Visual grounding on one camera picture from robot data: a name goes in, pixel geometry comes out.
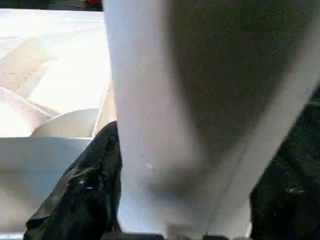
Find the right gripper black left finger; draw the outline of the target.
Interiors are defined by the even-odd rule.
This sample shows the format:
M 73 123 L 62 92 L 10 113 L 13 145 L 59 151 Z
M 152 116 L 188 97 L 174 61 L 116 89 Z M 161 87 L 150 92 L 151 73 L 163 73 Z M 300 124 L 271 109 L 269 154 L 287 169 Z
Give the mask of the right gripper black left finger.
M 27 220 L 26 240 L 100 240 L 120 233 L 122 157 L 117 122 L 105 125 Z

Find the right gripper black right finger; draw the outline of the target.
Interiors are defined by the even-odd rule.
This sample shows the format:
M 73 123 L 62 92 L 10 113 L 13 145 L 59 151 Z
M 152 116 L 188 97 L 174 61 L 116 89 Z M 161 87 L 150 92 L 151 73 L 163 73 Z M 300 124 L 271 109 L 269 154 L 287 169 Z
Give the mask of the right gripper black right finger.
M 250 194 L 253 240 L 320 238 L 320 90 Z

